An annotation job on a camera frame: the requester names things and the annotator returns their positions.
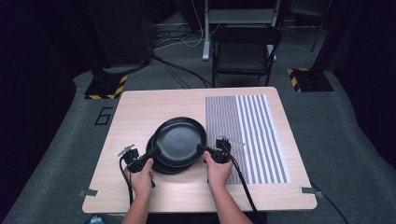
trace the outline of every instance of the black and white stripes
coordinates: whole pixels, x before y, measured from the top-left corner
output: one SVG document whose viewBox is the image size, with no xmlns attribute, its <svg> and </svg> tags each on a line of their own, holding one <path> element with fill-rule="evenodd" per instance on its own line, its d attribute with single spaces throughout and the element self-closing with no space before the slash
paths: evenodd
<svg viewBox="0 0 396 224">
<path fill-rule="evenodd" d="M 265 95 L 211 96 L 205 104 L 208 146 L 215 147 L 220 134 L 229 136 L 232 155 L 248 184 L 290 182 Z M 236 172 L 228 184 L 240 184 Z"/>
</svg>

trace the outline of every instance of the cable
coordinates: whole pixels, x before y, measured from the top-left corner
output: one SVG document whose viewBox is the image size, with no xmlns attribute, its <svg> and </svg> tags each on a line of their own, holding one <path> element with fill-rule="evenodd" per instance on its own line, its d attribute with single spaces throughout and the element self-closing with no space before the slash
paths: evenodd
<svg viewBox="0 0 396 224">
<path fill-rule="evenodd" d="M 195 76 L 195 77 L 198 77 L 198 78 L 204 83 L 205 88 L 207 88 L 206 83 L 209 84 L 210 86 L 212 86 L 212 84 L 211 84 L 209 81 L 207 81 L 207 80 L 204 79 L 203 77 L 199 76 L 198 74 L 192 72 L 191 70 L 189 70 L 189 69 L 187 69 L 187 68 L 181 67 L 181 66 L 176 65 L 176 64 L 173 64 L 173 63 L 169 63 L 169 62 L 163 60 L 162 58 L 160 58 L 160 57 L 158 57 L 158 56 L 156 56 L 156 55 L 154 55 L 154 54 L 153 54 L 151 57 L 152 57 L 153 59 L 157 60 L 158 62 L 167 64 L 167 65 L 169 65 L 169 66 L 175 67 L 175 68 L 177 68 L 177 69 L 179 69 L 179 70 L 181 70 L 181 71 L 184 71 L 184 72 L 186 72 L 186 73 L 190 73 L 190 74 L 192 74 L 192 75 Z"/>
<path fill-rule="evenodd" d="M 320 188 L 318 188 L 312 181 L 309 181 L 311 183 L 311 185 L 317 189 L 318 191 L 321 191 Z M 337 211 L 337 213 L 340 215 L 340 217 L 344 220 L 344 222 L 346 224 L 348 224 L 349 222 L 347 221 L 347 218 L 344 216 L 344 214 L 340 211 L 340 209 L 338 209 L 338 207 L 335 205 L 335 203 L 332 202 L 332 200 L 327 197 L 326 194 L 323 193 L 324 198 L 332 205 L 332 207 L 335 209 L 335 211 Z"/>
<path fill-rule="evenodd" d="M 198 18 L 197 10 L 195 9 L 194 0 L 191 0 L 191 3 L 192 3 L 192 7 L 194 8 L 195 17 L 198 20 L 199 28 L 201 30 L 201 38 L 199 39 L 198 43 L 196 43 L 195 45 L 188 45 L 187 42 L 185 42 L 183 39 L 182 39 L 182 41 L 184 42 L 184 44 L 186 44 L 186 46 L 188 46 L 190 48 L 194 48 L 194 47 L 197 47 L 201 43 L 201 41 L 203 40 L 204 32 L 202 30 L 202 24 L 201 24 L 201 22 L 200 22 L 200 20 Z"/>
<path fill-rule="evenodd" d="M 224 9 L 227 8 L 227 0 L 224 1 Z M 212 36 L 221 26 L 221 23 L 218 24 L 218 26 L 216 26 L 216 29 L 212 32 L 212 34 L 210 34 L 209 36 Z"/>
<path fill-rule="evenodd" d="M 129 192 L 129 204 L 132 204 L 134 202 L 134 191 L 132 190 L 132 185 L 131 182 L 128 180 L 128 177 L 125 175 L 122 169 L 122 160 L 123 156 L 120 158 L 120 170 L 122 173 L 122 176 L 125 179 L 126 185 L 128 186 L 128 192 Z"/>
<path fill-rule="evenodd" d="M 198 42 L 198 41 L 201 41 L 201 40 L 203 40 L 203 39 L 199 39 L 199 40 L 191 40 L 191 41 L 185 41 L 184 43 L 183 43 L 183 42 L 180 42 L 180 43 L 173 43 L 173 44 L 168 44 L 168 45 L 165 45 L 165 46 L 162 46 L 162 47 L 156 48 L 155 50 L 158 50 L 158 49 L 163 49 L 163 48 L 170 47 L 170 46 L 173 46 L 173 45 L 179 45 L 179 44 L 185 44 L 185 43 L 193 43 L 193 42 Z"/>
<path fill-rule="evenodd" d="M 168 65 L 168 64 L 163 64 L 163 66 L 166 68 L 166 70 L 168 70 L 168 72 L 171 74 L 172 78 L 178 83 L 180 84 L 181 87 L 183 87 L 183 89 L 186 89 L 186 87 L 183 86 L 186 85 L 188 88 L 191 89 L 191 87 L 189 86 L 189 84 L 187 84 L 185 81 L 183 81 L 178 75 L 177 73 Z"/>
<path fill-rule="evenodd" d="M 235 167 L 235 170 L 238 173 L 239 179 L 242 182 L 242 186 L 244 187 L 244 191 L 245 191 L 245 193 L 247 195 L 248 202 L 250 203 L 250 206 L 253 209 L 254 214 L 259 219 L 261 224 L 266 224 L 267 221 L 264 220 L 264 218 L 262 218 L 262 216 L 260 215 L 259 211 L 256 208 L 256 205 L 253 202 L 253 199 L 251 198 L 250 192 L 248 191 L 248 185 L 247 185 L 247 183 L 245 181 L 244 176 L 242 175 L 241 170 L 239 169 L 238 162 L 236 161 L 235 157 L 231 155 L 231 150 L 228 149 L 227 146 L 224 145 L 224 143 L 221 142 L 221 144 L 223 145 L 223 148 L 225 148 L 227 150 L 227 153 L 231 156 L 231 161 L 233 162 L 233 167 Z"/>
<path fill-rule="evenodd" d="M 139 64 L 136 68 L 131 68 L 122 72 L 117 72 L 117 73 L 109 73 L 107 71 L 103 71 L 106 75 L 109 75 L 111 77 L 124 77 L 127 75 L 130 75 L 134 72 L 139 71 L 140 69 L 146 67 L 149 64 L 149 60 L 143 61 L 141 64 Z"/>
<path fill-rule="evenodd" d="M 183 32 L 183 35 L 175 35 L 175 36 L 171 36 L 172 33 L 180 33 L 179 29 L 181 27 L 183 27 L 184 25 L 180 25 L 175 31 L 160 31 L 157 33 L 157 43 L 155 44 L 155 47 L 162 47 L 166 44 L 170 44 L 172 43 L 172 41 L 175 40 L 183 40 L 188 39 L 190 37 L 192 37 L 192 33 L 189 33 L 187 30 L 185 30 L 185 32 Z"/>
</svg>

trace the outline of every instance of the controller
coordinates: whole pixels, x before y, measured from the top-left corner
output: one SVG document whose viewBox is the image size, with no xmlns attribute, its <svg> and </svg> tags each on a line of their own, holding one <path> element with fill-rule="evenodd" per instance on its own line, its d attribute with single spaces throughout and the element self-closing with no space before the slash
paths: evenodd
<svg viewBox="0 0 396 224">
<path fill-rule="evenodd" d="M 196 149 L 199 153 L 208 151 L 213 161 L 217 163 L 227 163 L 231 158 L 231 144 L 225 138 L 216 139 L 216 149 L 201 144 L 198 144 Z"/>
<path fill-rule="evenodd" d="M 137 173 L 143 170 L 148 159 L 155 159 L 161 153 L 161 149 L 156 146 L 149 151 L 147 151 L 143 156 L 139 157 L 139 152 L 137 148 L 131 149 L 134 145 L 126 147 L 119 155 L 122 155 L 125 163 L 127 164 L 127 169 L 131 173 Z M 155 184 L 151 180 L 151 186 L 154 188 Z"/>
</svg>

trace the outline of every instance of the gray tape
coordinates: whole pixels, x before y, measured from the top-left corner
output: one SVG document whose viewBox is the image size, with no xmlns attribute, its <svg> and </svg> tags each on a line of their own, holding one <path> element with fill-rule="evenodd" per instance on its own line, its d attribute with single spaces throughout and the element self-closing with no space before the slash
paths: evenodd
<svg viewBox="0 0 396 224">
<path fill-rule="evenodd" d="M 319 197 L 319 198 L 323 198 L 324 194 L 322 193 L 322 191 L 318 191 L 314 188 L 304 188 L 304 187 L 300 187 L 300 192 L 301 193 L 307 193 L 307 194 L 314 194 L 315 196 Z"/>
<path fill-rule="evenodd" d="M 82 190 L 78 196 L 85 198 L 85 196 L 95 197 L 98 191 L 96 189 L 84 189 Z"/>
</svg>

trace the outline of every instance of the person's right hand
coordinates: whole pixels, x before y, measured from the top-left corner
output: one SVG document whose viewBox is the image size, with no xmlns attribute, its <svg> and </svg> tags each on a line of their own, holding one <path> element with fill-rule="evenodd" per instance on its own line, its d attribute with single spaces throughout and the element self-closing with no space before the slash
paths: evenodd
<svg viewBox="0 0 396 224">
<path fill-rule="evenodd" d="M 231 175 L 233 162 L 217 163 L 213 161 L 208 151 L 204 152 L 204 158 L 207 164 L 207 181 L 209 187 L 212 189 L 225 188 L 227 180 Z"/>
<path fill-rule="evenodd" d="M 154 173 L 150 171 L 154 163 L 153 159 L 148 159 L 143 170 L 137 173 L 131 173 L 127 167 L 124 169 L 125 175 L 131 182 L 132 188 L 136 197 L 149 196 L 152 192 L 151 179 L 154 177 Z"/>
</svg>

